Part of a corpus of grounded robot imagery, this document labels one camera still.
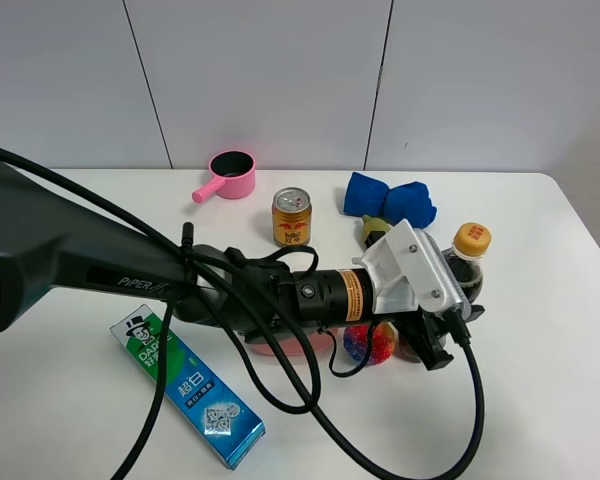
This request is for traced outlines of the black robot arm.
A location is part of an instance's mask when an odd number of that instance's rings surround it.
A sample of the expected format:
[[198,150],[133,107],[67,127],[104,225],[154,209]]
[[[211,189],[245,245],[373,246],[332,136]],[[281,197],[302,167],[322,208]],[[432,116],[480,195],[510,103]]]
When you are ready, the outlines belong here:
[[55,287],[173,302],[178,319],[239,333],[249,344],[331,327],[396,326],[430,369],[442,339],[465,341],[482,313],[447,256],[421,231],[393,229],[351,270],[292,271],[284,252],[249,259],[174,243],[75,182],[0,149],[0,332]]

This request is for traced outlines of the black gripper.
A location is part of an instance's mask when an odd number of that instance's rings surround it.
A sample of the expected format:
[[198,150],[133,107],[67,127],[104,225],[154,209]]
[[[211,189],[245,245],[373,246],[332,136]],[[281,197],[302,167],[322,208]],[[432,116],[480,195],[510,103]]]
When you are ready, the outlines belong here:
[[453,361],[444,344],[446,337],[460,346],[470,344],[468,324],[477,320],[485,308],[480,304],[464,304],[439,313],[431,313],[409,302],[374,302],[374,314],[390,319],[404,335],[413,356],[428,371],[446,367]]

